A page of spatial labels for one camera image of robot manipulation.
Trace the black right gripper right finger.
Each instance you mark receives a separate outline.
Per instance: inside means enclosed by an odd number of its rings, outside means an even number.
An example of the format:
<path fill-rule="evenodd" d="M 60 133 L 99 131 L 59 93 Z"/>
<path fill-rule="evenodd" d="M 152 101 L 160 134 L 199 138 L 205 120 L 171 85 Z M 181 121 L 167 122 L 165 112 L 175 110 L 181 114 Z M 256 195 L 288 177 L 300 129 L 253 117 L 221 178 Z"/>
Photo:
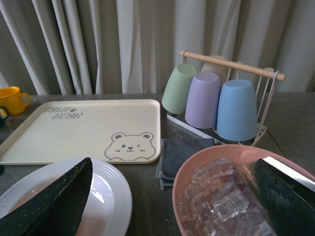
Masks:
<path fill-rule="evenodd" d="M 262 204 L 278 236 L 315 234 L 315 192 L 263 159 L 254 167 Z"/>

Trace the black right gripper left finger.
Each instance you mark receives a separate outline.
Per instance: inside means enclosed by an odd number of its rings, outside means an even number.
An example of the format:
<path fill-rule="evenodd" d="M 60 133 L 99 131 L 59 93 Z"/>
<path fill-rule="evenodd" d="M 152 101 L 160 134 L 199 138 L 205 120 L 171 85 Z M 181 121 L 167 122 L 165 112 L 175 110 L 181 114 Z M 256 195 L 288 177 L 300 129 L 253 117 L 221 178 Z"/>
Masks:
<path fill-rule="evenodd" d="M 85 158 L 0 220 L 2 236 L 73 236 L 82 220 L 93 178 Z"/>

